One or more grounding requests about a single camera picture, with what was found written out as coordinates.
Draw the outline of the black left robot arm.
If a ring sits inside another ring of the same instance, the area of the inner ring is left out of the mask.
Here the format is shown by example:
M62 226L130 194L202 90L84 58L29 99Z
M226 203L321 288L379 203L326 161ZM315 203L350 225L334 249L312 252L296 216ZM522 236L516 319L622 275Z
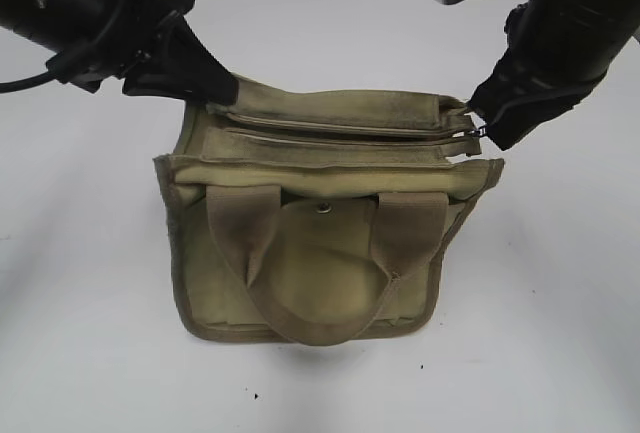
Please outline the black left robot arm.
M239 81L204 47L185 16L195 0L1 0L1 26L53 52L45 71L4 93L57 81L89 93L122 81L127 96L232 105Z

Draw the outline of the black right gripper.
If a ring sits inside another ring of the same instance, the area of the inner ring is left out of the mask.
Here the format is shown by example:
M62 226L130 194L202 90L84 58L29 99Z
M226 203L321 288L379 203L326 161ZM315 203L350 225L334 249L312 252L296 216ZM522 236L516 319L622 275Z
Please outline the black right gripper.
M505 32L505 54L468 101L502 151L573 109L605 76L610 0L529 0Z

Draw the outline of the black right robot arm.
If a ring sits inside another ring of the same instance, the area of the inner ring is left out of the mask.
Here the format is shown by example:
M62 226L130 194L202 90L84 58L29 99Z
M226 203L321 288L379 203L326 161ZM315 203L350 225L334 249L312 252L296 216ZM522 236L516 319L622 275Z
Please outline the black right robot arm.
M508 150L569 112L605 78L639 28L639 0L529 0L505 24L507 49L469 102Z

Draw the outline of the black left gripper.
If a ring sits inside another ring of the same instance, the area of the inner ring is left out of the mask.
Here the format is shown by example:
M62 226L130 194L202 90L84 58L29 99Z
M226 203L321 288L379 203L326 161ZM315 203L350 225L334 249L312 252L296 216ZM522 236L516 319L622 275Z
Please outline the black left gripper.
M61 0L63 11L82 24L72 28L72 38L47 61L47 72L90 93L114 77L125 79L126 96L233 105L238 79L184 19L194 3Z

